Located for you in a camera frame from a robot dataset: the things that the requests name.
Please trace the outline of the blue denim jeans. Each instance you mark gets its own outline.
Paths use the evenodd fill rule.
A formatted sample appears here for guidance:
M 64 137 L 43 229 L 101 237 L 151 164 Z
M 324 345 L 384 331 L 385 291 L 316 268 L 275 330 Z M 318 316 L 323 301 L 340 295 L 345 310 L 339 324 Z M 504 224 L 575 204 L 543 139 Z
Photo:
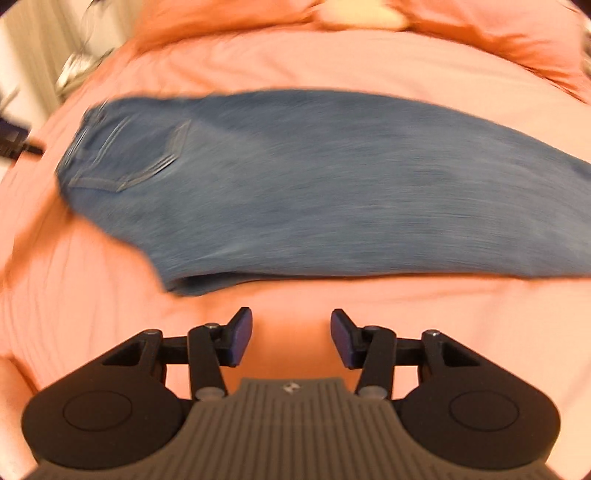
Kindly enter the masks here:
M 339 91 L 125 98 L 56 176 L 165 289 L 257 280 L 590 273 L 590 166 L 456 110 Z

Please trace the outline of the orange bed sheet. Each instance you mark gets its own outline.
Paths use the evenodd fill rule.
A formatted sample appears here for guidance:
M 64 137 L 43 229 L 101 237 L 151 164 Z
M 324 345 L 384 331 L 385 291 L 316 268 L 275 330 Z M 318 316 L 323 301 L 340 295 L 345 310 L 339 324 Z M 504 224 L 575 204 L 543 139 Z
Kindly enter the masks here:
M 404 337 L 439 329 L 536 385 L 557 404 L 552 468 L 590 468 L 590 284 L 474 277 L 250 283 L 201 297 L 167 294 L 148 263 L 74 217 L 54 169 L 85 111 L 116 97 L 202 96 L 329 88 L 408 97 L 506 125 L 581 159 L 590 108 L 520 66 L 410 32 L 322 32 L 307 26 L 185 40 L 111 56 L 40 131 L 40 159 L 22 157 L 1 183 L 1 441 L 19 473 L 31 466 L 16 412 L 54 382 L 147 328 L 169 336 L 252 308 L 242 377 L 345 376 L 329 337 L 332 310 Z

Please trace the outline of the white crumpled cloth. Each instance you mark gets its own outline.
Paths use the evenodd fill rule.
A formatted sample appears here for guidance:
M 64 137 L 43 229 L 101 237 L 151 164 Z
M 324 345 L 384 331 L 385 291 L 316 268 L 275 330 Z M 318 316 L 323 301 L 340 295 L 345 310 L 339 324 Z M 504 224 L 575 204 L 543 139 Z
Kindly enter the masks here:
M 105 59 L 92 54 L 74 53 L 64 63 L 55 83 L 55 90 L 59 95 L 78 87 L 93 73 Z

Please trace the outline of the left orange pillow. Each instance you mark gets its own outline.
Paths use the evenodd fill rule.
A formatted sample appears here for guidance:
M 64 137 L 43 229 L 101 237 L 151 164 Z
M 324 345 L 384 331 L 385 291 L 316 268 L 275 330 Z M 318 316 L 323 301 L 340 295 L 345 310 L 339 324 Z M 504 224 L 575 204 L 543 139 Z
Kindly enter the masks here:
M 315 1 L 145 1 L 133 39 L 150 50 L 185 38 L 307 23 Z

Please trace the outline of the orange pillow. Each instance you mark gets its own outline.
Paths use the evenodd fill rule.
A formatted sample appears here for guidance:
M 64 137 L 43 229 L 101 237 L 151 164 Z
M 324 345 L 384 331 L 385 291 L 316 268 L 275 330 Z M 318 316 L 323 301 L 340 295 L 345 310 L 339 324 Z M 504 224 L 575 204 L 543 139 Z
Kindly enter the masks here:
M 590 102 L 584 72 L 587 19 L 571 1 L 392 1 L 411 28 L 520 65 Z
M 133 39 L 150 50 L 185 38 L 307 23 L 315 1 L 145 1 Z

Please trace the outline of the small yellow cushion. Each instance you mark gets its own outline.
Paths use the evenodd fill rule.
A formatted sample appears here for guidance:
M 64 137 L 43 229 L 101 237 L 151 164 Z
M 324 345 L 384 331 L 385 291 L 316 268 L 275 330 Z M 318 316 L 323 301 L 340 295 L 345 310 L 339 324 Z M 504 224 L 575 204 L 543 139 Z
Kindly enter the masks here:
M 408 17 L 393 1 L 329 0 L 315 6 L 315 23 L 328 30 L 404 31 Z

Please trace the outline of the right orange pillow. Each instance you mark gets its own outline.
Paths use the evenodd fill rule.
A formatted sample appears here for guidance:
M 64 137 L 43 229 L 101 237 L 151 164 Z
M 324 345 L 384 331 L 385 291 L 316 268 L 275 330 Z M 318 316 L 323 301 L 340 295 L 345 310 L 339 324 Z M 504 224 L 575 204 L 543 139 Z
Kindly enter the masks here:
M 571 1 L 392 1 L 411 28 L 520 65 L 590 102 L 584 72 L 587 19 Z

